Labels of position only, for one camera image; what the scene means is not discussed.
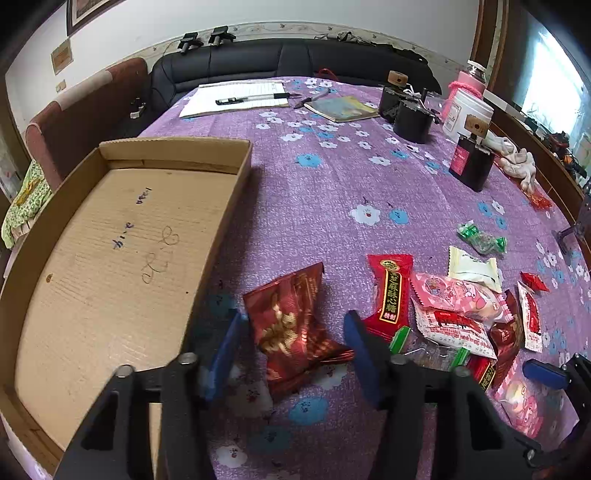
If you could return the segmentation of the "pink cartoon snack packet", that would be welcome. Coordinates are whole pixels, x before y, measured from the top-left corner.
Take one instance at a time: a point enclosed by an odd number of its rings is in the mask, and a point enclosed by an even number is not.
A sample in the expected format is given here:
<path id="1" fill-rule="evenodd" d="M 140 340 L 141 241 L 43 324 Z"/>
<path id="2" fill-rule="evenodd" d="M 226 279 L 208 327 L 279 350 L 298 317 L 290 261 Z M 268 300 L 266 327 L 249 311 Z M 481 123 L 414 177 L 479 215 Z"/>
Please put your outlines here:
<path id="1" fill-rule="evenodd" d="M 423 309 L 453 312 L 488 324 L 514 319 L 503 295 L 484 285 L 422 272 L 411 274 L 411 284 Z"/>

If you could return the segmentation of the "white red sauce packet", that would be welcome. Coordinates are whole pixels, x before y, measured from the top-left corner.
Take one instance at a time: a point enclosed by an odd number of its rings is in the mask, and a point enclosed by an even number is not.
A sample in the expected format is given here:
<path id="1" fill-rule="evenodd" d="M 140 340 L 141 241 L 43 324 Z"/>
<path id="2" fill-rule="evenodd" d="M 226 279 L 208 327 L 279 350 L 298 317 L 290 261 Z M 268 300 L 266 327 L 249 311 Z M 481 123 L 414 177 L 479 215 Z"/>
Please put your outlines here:
<path id="1" fill-rule="evenodd" d="M 524 329 L 525 348 L 532 352 L 543 351 L 541 319 L 533 292 L 522 282 L 517 283 L 519 300 L 521 305 L 521 318 Z"/>

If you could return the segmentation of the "red plastic bag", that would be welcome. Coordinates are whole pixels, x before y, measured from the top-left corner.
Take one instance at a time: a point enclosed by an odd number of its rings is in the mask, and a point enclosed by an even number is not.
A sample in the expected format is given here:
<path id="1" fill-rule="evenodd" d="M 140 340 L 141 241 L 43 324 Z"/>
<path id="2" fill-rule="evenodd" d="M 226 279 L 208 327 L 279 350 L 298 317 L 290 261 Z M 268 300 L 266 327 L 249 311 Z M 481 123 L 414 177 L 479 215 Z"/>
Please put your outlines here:
<path id="1" fill-rule="evenodd" d="M 526 160 L 523 163 L 514 164 L 505 157 L 497 157 L 495 163 L 501 172 L 525 195 L 536 211 L 551 209 L 551 200 L 537 183 L 534 161 Z"/>

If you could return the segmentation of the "black pen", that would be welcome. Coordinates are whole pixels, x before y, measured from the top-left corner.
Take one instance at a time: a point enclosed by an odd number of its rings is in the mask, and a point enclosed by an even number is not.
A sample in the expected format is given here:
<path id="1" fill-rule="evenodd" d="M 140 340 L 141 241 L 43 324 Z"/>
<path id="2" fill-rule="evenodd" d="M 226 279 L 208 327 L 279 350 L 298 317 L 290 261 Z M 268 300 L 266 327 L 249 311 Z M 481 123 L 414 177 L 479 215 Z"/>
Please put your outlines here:
<path id="1" fill-rule="evenodd" d="M 259 95 L 252 95 L 252 96 L 243 96 L 243 97 L 229 97 L 229 98 L 225 98 L 225 99 L 216 99 L 215 104 L 218 106 L 229 106 L 229 105 L 236 105 L 236 104 L 240 104 L 240 103 L 255 102 L 255 101 L 290 99 L 291 96 L 293 96 L 293 95 L 291 95 L 290 92 L 283 92 L 283 93 L 259 94 Z"/>

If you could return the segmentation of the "cream white snack packet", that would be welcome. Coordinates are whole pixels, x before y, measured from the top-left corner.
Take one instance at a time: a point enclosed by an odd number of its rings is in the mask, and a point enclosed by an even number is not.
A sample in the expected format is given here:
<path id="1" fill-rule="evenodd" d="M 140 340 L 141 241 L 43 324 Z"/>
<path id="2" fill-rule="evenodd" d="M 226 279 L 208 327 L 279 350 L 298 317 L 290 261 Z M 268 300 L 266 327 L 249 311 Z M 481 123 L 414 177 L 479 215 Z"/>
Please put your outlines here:
<path id="1" fill-rule="evenodd" d="M 450 246 L 448 276 L 484 285 L 496 293 L 502 292 L 496 258 L 482 261 L 458 247 Z"/>

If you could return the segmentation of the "white plastic jar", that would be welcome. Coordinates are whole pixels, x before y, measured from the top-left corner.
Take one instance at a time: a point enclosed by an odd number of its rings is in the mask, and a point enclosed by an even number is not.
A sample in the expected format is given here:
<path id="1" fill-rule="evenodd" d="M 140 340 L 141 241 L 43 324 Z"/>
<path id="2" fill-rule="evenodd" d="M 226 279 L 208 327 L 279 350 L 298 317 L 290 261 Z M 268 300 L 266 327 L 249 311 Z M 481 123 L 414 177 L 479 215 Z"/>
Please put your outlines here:
<path id="1" fill-rule="evenodd" d="M 469 115 L 489 125 L 493 114 L 494 109 L 485 101 L 465 90 L 458 90 L 449 103 L 448 113 L 443 123 L 443 131 L 450 139 L 457 142 L 460 135 L 470 135 L 470 132 L 465 128 Z"/>

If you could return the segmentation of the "cardboard box tray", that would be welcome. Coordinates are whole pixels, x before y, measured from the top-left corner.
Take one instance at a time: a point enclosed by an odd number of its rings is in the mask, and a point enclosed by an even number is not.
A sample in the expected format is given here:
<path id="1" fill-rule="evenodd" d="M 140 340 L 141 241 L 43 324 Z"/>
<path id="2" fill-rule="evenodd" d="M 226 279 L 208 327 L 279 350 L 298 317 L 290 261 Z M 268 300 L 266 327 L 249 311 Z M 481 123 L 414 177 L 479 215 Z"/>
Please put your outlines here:
<path id="1" fill-rule="evenodd" d="M 39 213 L 1 292 L 1 415 L 45 472 L 116 367 L 180 350 L 250 158 L 242 139 L 104 142 Z"/>

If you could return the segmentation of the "small red candy packet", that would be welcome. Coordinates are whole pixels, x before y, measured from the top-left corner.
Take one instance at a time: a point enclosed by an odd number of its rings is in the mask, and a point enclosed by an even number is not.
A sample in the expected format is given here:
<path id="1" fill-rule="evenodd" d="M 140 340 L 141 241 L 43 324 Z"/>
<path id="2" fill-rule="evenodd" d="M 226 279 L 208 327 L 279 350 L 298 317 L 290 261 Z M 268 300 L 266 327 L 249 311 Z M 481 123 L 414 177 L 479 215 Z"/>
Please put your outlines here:
<path id="1" fill-rule="evenodd" d="M 521 281 L 524 285 L 526 285 L 529 289 L 534 292 L 548 292 L 549 288 L 544 283 L 544 281 L 540 278 L 539 275 L 528 273 L 528 272 L 521 272 Z"/>

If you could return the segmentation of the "black leather sofa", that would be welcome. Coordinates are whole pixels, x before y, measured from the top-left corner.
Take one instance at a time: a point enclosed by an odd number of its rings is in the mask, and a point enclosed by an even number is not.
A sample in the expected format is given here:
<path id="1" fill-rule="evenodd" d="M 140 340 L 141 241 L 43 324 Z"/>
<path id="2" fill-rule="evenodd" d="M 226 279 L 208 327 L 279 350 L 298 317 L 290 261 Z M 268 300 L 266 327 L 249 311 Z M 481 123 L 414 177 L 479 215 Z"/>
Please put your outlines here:
<path id="1" fill-rule="evenodd" d="M 201 84 L 300 76 L 383 86 L 392 71 L 407 75 L 417 91 L 442 92 L 428 61 L 412 50 L 337 40 L 262 39 L 165 55 L 154 64 L 146 93 L 152 110 L 163 113 Z"/>

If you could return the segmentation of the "clear green-edged cracker packet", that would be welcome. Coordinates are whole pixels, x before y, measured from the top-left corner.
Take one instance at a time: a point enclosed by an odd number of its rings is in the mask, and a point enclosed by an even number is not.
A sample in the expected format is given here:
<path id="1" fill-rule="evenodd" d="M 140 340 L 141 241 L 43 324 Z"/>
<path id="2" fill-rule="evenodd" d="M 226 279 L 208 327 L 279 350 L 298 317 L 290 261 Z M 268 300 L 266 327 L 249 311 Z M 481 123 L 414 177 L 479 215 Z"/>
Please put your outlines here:
<path id="1" fill-rule="evenodd" d="M 467 349 L 441 345 L 408 326 L 396 332 L 389 349 L 392 355 L 403 355 L 421 367 L 439 371 L 465 366 L 469 358 Z"/>

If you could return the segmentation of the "white cloth gloves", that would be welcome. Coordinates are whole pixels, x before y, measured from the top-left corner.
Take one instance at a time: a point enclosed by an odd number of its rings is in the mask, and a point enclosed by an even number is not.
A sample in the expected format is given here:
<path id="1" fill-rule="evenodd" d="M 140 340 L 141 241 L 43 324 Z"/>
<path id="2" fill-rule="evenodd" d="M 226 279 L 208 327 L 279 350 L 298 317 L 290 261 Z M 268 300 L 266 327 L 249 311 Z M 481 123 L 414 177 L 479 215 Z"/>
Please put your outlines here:
<path id="1" fill-rule="evenodd" d="M 523 192 L 532 194 L 535 190 L 536 164 L 534 156 L 527 149 L 519 149 L 508 137 L 488 131 L 482 144 L 498 154 L 501 170 L 517 179 Z"/>

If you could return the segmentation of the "red yellow-label snack bar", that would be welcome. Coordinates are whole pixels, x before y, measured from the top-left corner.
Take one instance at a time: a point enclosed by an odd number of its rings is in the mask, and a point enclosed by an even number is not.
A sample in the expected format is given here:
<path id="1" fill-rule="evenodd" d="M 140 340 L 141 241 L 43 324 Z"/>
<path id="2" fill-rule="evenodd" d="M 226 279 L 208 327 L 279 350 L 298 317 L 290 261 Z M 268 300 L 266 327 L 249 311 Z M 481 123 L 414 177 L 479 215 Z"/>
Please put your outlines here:
<path id="1" fill-rule="evenodd" d="M 375 276 L 375 310 L 363 323 L 370 333 L 390 342 L 409 326 L 410 283 L 414 259 L 409 254 L 368 256 Z"/>

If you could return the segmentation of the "green candy wrapper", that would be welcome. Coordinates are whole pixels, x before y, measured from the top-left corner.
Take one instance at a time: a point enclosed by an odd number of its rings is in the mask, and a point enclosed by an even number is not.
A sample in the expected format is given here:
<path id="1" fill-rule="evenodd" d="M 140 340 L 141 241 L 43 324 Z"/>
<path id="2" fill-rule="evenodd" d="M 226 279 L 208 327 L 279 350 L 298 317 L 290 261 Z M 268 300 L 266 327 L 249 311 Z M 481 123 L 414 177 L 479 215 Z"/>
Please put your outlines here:
<path id="1" fill-rule="evenodd" d="M 461 224 L 457 228 L 457 234 L 482 256 L 489 254 L 504 255 L 506 253 L 507 239 L 505 237 L 495 237 L 480 230 L 473 220 Z"/>

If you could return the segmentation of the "large white red snack packet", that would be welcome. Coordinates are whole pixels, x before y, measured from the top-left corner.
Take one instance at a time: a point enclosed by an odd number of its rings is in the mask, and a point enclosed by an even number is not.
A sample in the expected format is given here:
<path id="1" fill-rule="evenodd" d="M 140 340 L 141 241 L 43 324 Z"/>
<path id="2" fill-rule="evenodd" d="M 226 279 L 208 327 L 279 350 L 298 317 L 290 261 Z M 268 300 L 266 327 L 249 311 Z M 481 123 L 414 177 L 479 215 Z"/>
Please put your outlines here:
<path id="1" fill-rule="evenodd" d="M 426 339 L 455 349 L 465 348 L 480 357 L 497 359 L 481 322 L 455 312 L 424 308 L 415 300 L 413 306 L 416 325 Z"/>

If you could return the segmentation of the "pink thermos bottle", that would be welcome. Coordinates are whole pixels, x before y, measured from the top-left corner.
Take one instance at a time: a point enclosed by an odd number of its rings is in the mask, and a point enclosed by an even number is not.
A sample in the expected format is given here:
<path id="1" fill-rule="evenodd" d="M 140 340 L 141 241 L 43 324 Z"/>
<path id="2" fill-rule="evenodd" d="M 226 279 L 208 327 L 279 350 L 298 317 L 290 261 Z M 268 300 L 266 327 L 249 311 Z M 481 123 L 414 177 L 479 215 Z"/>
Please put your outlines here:
<path id="1" fill-rule="evenodd" d="M 441 118 L 447 119 L 453 99 L 459 91 L 482 99 L 486 87 L 486 68 L 474 60 L 469 60 L 466 67 L 459 72 L 458 78 L 449 84 L 449 96 L 444 103 Z"/>

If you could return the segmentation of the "dark red gold snack bag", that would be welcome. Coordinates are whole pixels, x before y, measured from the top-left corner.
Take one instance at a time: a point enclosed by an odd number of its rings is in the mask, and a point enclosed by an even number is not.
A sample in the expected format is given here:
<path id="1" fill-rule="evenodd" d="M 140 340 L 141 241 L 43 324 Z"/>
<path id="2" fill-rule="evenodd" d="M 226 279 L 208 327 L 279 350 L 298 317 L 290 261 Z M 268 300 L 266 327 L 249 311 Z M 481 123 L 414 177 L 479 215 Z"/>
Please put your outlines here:
<path id="1" fill-rule="evenodd" d="M 254 343 L 266 355 L 266 384 L 274 401 L 297 392 L 319 368 L 355 358 L 315 317 L 322 274 L 324 264 L 318 262 L 242 295 Z"/>

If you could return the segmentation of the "purple phone stand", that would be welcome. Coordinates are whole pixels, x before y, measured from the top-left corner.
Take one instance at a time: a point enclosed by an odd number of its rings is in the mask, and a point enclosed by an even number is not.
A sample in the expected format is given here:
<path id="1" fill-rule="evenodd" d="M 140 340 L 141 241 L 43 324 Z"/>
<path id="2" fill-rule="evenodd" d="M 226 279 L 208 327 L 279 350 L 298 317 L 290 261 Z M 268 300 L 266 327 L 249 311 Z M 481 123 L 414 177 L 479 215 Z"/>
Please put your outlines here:
<path id="1" fill-rule="evenodd" d="M 574 249 L 567 245 L 566 239 L 569 236 L 576 240 L 585 239 L 585 234 L 590 229 L 590 211 L 590 192 L 586 191 L 575 223 L 562 231 L 553 232 L 559 250 L 568 264 L 571 264 L 574 258 Z"/>

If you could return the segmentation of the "green floral cushion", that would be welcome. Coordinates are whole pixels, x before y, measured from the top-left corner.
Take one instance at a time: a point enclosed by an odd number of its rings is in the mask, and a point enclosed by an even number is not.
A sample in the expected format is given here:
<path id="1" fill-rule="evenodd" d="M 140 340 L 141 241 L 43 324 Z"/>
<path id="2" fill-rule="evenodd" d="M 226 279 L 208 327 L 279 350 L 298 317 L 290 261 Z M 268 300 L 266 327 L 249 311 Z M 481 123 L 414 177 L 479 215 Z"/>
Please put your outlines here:
<path id="1" fill-rule="evenodd" d="M 24 235 L 23 228 L 30 228 L 39 211 L 50 200 L 52 190 L 43 170 L 32 160 L 25 174 L 18 195 L 11 203 L 1 226 L 1 238 L 5 247 L 11 250 L 18 238 Z"/>

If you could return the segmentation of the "framed wall picture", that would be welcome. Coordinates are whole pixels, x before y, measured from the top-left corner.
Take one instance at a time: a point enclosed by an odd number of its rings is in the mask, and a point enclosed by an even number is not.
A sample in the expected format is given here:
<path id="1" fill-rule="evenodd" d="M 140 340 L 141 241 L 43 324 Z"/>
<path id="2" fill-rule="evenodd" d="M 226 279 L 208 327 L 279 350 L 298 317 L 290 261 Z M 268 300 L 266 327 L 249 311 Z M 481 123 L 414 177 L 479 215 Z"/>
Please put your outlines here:
<path id="1" fill-rule="evenodd" d="M 121 3 L 122 0 L 67 0 L 66 32 L 72 36 L 96 17 Z"/>

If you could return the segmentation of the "white paper pad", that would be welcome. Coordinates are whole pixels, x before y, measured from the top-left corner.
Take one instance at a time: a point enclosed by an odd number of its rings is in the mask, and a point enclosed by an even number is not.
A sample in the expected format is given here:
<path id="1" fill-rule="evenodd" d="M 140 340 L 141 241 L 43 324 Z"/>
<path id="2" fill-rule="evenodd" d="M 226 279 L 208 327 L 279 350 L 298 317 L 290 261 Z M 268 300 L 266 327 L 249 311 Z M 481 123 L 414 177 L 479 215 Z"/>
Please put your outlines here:
<path id="1" fill-rule="evenodd" d="M 288 92 L 280 80 L 243 80 L 203 84 L 179 113 L 180 118 L 249 110 L 288 107 Z"/>

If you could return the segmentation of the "black grinder with red label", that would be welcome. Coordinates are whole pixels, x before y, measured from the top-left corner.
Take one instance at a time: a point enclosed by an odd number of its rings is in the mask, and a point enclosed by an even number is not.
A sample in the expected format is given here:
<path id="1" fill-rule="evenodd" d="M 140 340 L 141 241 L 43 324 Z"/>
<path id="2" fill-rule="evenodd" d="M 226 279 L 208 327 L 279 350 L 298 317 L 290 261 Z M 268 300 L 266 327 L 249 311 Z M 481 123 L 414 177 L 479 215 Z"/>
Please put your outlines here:
<path id="1" fill-rule="evenodd" d="M 483 142 L 489 124 L 474 115 L 468 115 L 465 128 L 469 136 L 460 135 L 449 172 L 474 192 L 481 192 L 494 163 L 494 152 Z"/>

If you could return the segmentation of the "purple floral tablecloth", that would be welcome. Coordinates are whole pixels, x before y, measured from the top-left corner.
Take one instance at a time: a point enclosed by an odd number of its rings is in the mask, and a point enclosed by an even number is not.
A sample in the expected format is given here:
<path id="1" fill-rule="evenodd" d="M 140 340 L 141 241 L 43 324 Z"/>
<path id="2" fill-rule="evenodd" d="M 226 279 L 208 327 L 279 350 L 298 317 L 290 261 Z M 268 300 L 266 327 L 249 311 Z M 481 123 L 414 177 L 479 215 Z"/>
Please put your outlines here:
<path id="1" fill-rule="evenodd" d="M 557 208 L 535 209 L 493 169 L 481 192 L 449 171 L 454 143 L 433 127 L 408 143 L 380 118 L 335 124 L 304 109 L 226 112 L 184 119 L 177 100 L 148 137 L 228 137 L 252 143 L 252 179 L 219 250 L 205 297 L 206 319 L 242 306 L 246 292 L 305 266 L 325 267 L 317 315 L 332 338 L 346 311 L 375 308 L 370 254 L 406 253 L 420 272 L 444 274 L 471 221 L 502 236 L 503 284 L 539 275 L 542 350 L 561 365 L 590 352 L 590 272 L 580 253 L 566 262 L 554 233 Z M 245 337 L 221 405 L 207 414 L 211 461 L 220 479 L 363 479 L 384 415 L 366 400 L 353 367 L 318 370 L 279 402 L 266 390 L 266 359 Z"/>

